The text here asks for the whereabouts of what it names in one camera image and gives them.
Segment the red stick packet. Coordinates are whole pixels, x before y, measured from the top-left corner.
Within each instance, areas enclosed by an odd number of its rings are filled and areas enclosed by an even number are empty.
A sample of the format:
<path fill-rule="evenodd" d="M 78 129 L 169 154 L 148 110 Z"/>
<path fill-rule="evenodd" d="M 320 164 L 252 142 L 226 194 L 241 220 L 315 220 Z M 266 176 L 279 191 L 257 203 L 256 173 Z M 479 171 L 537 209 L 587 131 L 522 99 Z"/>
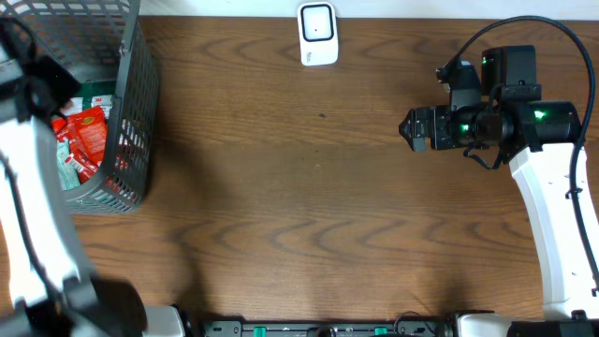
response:
<path fill-rule="evenodd" d="M 69 154 L 65 162 L 76 170 L 80 183 L 88 182 L 98 171 L 98 166 L 81 152 Z"/>

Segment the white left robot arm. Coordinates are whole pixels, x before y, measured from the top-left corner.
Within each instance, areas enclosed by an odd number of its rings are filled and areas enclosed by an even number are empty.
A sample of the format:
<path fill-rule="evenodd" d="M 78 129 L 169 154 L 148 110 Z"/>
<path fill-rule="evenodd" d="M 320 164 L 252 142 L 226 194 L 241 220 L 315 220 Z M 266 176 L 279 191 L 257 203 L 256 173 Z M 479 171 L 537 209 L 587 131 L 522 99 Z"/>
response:
<path fill-rule="evenodd" d="M 80 89 L 37 53 L 22 22 L 1 20 L 1 226 L 14 312 L 4 336 L 190 336 L 175 306 L 146 306 L 86 255 L 59 183 L 51 120 Z"/>

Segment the light teal wipes packet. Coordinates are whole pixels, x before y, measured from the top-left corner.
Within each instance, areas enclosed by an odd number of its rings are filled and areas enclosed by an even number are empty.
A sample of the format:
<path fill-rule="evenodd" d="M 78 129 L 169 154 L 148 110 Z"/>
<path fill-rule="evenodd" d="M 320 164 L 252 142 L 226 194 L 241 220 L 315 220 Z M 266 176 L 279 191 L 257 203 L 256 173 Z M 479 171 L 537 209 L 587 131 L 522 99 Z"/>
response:
<path fill-rule="evenodd" d="M 70 155 L 67 142 L 57 142 L 57 167 L 59 182 L 63 190 L 71 190 L 80 186 L 80 180 L 77 171 L 67 164 L 66 160 Z"/>

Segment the orange red snack bag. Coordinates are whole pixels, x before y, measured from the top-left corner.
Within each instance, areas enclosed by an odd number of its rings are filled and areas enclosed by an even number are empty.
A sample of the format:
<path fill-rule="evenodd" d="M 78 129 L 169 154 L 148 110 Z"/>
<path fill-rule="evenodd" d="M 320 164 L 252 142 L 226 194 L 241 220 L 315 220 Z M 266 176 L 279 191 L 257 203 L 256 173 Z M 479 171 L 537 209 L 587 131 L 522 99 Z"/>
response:
<path fill-rule="evenodd" d="M 51 127 L 56 138 L 68 144 L 71 153 L 83 154 L 97 166 L 102 163 L 108 129 L 100 107 L 54 119 Z"/>

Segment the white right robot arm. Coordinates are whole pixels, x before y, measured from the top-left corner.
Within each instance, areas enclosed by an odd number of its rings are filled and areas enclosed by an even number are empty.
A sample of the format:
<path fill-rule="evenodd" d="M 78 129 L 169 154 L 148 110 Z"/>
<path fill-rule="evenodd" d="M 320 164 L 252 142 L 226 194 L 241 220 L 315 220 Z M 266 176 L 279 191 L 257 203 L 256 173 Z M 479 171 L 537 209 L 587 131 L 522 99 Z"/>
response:
<path fill-rule="evenodd" d="M 542 276 L 541 320 L 463 312 L 441 336 L 595 336 L 598 333 L 598 219 L 576 147 L 581 131 L 565 101 L 481 103 L 412 109 L 399 125 L 414 152 L 496 146 L 525 203 Z"/>

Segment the green 3M cloth package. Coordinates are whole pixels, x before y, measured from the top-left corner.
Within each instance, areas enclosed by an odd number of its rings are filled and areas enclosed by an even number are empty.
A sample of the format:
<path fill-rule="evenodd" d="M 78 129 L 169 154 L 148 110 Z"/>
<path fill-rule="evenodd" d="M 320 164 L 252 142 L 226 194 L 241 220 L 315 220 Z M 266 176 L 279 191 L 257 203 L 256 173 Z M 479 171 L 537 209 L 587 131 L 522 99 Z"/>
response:
<path fill-rule="evenodd" d="M 115 91 L 115 81 L 85 82 L 80 90 L 70 98 L 69 102 L 61 108 L 61 112 L 65 116 L 70 116 L 99 107 L 102 109 L 104 119 L 107 121 L 110 117 Z"/>

